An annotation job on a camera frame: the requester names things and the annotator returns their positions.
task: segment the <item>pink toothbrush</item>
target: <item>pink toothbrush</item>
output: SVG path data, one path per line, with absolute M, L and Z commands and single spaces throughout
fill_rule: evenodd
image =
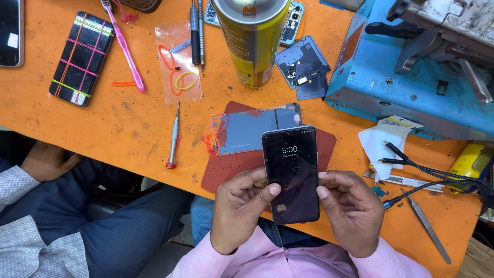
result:
M 123 54 L 127 59 L 127 63 L 130 68 L 130 71 L 132 72 L 132 77 L 134 78 L 135 84 L 139 88 L 139 91 L 144 92 L 144 83 L 142 83 L 141 75 L 139 74 L 139 71 L 137 71 L 134 61 L 132 61 L 132 57 L 130 56 L 130 51 L 128 50 L 127 47 L 127 42 L 125 41 L 124 36 L 120 31 L 120 28 L 117 22 L 115 21 L 115 18 L 113 17 L 112 5 L 110 4 L 109 0 L 101 0 L 101 4 L 103 4 L 103 8 L 108 12 L 108 15 L 110 16 L 110 20 L 112 21 L 113 28 L 115 29 L 115 36 L 117 37 L 120 47 L 123 50 Z

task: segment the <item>phone on table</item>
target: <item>phone on table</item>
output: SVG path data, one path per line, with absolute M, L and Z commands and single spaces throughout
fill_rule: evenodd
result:
M 78 12 L 53 75 L 50 94 L 86 106 L 114 36 L 111 22 Z
M 24 0 L 0 0 L 0 67 L 24 65 Z
M 301 126 L 267 131 L 261 135 L 261 142 L 267 182 L 281 186 L 281 193 L 271 201 L 274 223 L 317 221 L 316 128 Z
M 206 9 L 204 10 L 204 22 L 220 27 L 219 18 L 214 10 L 212 3 L 213 0 L 209 0 Z M 287 20 L 283 28 L 280 43 L 286 46 L 290 46 L 295 43 L 295 37 L 297 35 L 298 27 L 300 26 L 301 18 L 304 12 L 304 4 L 291 1 L 290 7 L 288 7 Z

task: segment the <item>hand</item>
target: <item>hand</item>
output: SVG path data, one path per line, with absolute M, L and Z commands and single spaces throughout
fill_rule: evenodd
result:
M 64 151 L 58 146 L 37 141 L 21 168 L 40 183 L 54 180 L 76 166 L 83 158 L 76 153 L 65 162 Z
M 372 255 L 379 244 L 384 206 L 364 180 L 351 171 L 322 172 L 316 192 L 341 247 L 356 258 Z
M 239 173 L 218 187 L 210 234 L 218 253 L 229 255 L 252 236 L 259 216 L 281 192 L 279 184 L 266 183 L 262 167 Z

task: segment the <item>black phone with rubber bands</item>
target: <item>black phone with rubber bands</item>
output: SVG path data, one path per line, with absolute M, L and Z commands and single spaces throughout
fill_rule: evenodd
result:
M 50 94 L 86 106 L 114 36 L 111 22 L 78 12 L 51 80 Z

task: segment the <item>yellow rubber band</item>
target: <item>yellow rubber band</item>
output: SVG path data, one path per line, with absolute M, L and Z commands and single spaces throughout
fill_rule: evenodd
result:
M 194 82 L 193 82 L 192 84 L 190 84 L 189 86 L 187 86 L 187 87 L 185 87 L 185 88 L 180 88 L 180 87 L 177 85 L 177 82 L 178 82 L 178 80 L 180 79 L 180 77 L 182 77 L 183 75 L 185 75 L 185 74 L 187 74 L 187 73 L 192 73 L 192 74 L 196 77 L 196 79 L 195 79 L 195 80 L 194 80 Z M 186 89 L 189 89 L 190 87 L 192 87 L 192 86 L 193 86 L 196 82 L 197 82 L 197 75 L 196 75 L 195 73 L 191 72 L 191 71 L 186 71 L 186 72 L 182 73 L 181 75 L 179 75 L 179 76 L 177 77 L 177 79 L 175 80 L 175 87 L 177 87 L 177 89 L 179 89 L 179 90 L 186 90 Z

